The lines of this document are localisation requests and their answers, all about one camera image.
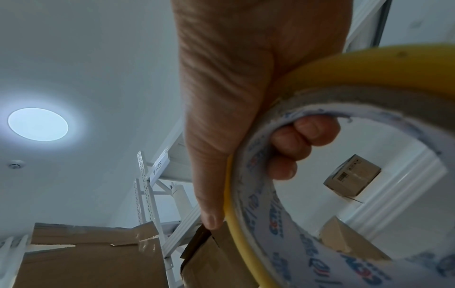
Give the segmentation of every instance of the yellow adhesive tape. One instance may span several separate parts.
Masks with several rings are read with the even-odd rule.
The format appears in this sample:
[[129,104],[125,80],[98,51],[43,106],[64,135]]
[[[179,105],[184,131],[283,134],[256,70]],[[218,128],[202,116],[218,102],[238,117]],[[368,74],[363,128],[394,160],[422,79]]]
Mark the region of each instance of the yellow adhesive tape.
[[426,144],[454,173],[455,46],[397,46],[330,57],[287,74],[269,93],[279,101],[229,160],[225,187],[229,229],[261,287],[455,287],[455,231],[407,259],[356,259],[296,225],[265,172],[274,130],[302,116],[326,114],[394,126]]

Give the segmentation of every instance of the wrinkled skin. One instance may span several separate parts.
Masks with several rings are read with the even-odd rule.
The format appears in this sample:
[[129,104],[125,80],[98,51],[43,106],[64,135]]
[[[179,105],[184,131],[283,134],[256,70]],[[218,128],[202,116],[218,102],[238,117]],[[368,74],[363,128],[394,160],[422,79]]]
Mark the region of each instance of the wrinkled skin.
[[[222,225],[226,163],[266,99],[270,83],[341,53],[352,0],[173,0],[180,47],[185,139],[194,192],[208,229]],[[332,142],[336,119],[310,116],[274,132],[269,176],[286,180],[311,146]]]

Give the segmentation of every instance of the tape roll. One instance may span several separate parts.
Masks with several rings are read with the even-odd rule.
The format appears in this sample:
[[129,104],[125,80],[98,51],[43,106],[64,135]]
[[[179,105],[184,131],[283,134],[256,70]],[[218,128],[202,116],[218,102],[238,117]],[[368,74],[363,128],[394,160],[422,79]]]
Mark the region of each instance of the tape roll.
[[225,188],[227,223],[260,286],[455,287],[455,229],[437,247],[407,259],[350,257],[294,223],[265,172],[274,130],[327,114],[394,126],[455,173],[455,46],[389,47],[323,59],[286,75],[270,93],[280,100],[230,159]]

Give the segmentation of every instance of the cardboard box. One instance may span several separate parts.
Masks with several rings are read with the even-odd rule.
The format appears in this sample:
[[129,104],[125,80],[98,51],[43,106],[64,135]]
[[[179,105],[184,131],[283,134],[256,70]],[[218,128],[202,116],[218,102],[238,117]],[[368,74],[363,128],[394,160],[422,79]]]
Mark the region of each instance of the cardboard box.
[[200,227],[182,254],[186,288],[258,288],[226,223],[215,231]]
[[320,238],[324,245],[350,256],[362,259],[390,260],[389,256],[336,216],[324,224]]
[[359,195],[380,172],[381,168],[375,164],[353,155],[324,181],[324,185],[340,196],[353,197]]
[[70,247],[26,253],[14,288],[168,288],[153,222],[125,228],[35,224],[31,244]]

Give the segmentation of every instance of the box on shelf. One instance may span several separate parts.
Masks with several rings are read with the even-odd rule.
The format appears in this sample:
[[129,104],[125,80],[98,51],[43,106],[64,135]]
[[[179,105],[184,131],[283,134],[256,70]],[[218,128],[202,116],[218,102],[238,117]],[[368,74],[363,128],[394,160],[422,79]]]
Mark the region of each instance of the box on shelf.
[[324,245],[344,254],[373,260],[390,260],[384,252],[336,216],[327,221],[320,232]]
[[354,197],[359,195],[380,172],[380,167],[358,155],[353,155],[324,181],[324,185],[340,196]]
[[50,250],[24,255],[14,288],[168,288],[156,235],[153,222],[132,229],[36,223],[31,244]]
[[243,262],[226,223],[214,231],[201,226],[181,258],[187,288],[258,288]]

